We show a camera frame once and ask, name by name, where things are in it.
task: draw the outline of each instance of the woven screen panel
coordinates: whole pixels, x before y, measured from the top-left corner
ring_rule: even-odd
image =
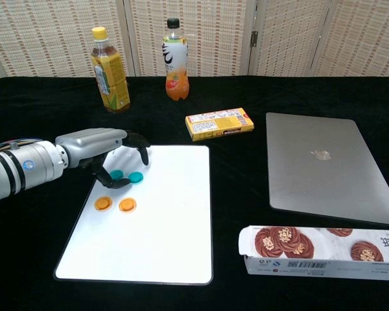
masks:
[[[312,62],[318,29],[329,1],[265,0],[262,29],[257,29],[257,75],[303,76]]]
[[[389,0],[339,0],[317,76],[389,76]]]
[[[115,0],[0,1],[0,62],[8,76],[94,76],[95,26],[124,61]]]
[[[161,42],[169,17],[180,19],[187,36],[189,76],[238,75],[246,2],[131,0],[141,75],[165,75]]]

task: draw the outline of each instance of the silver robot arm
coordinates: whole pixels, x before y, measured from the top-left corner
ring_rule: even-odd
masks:
[[[0,199],[59,178],[65,168],[89,167],[109,188],[121,188],[129,179],[113,180],[102,164],[106,154],[122,145],[137,148],[148,165],[150,144],[139,134],[111,128],[92,128],[61,135],[55,144],[18,139],[0,144]]]

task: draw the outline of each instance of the black tablecloth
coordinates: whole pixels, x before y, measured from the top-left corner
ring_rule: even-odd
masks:
[[[389,78],[191,78],[173,102],[164,78],[129,78],[132,107],[102,107],[93,78],[0,79],[0,142],[54,141],[85,128],[132,129],[152,144],[193,144],[184,117],[243,107],[251,133],[210,139],[213,274],[207,286],[56,281],[53,270],[93,183],[66,170],[50,183],[0,201],[0,309],[25,310],[389,310],[389,282],[248,275],[238,254],[250,224],[389,229],[389,225],[282,213],[270,208],[266,166],[268,111],[353,119],[389,184]]]

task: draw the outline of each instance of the orange disc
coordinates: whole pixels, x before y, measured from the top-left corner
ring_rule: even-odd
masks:
[[[136,209],[137,203],[134,199],[126,198],[119,204],[119,209],[123,212],[131,212]]]
[[[107,196],[101,196],[100,198],[98,198],[97,201],[95,201],[95,208],[98,211],[106,211],[111,207],[111,205],[112,205],[112,200]]]

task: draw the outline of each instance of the yellow snack box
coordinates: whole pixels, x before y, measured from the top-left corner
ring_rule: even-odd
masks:
[[[193,141],[253,130],[253,122],[243,108],[188,115],[185,122]]]

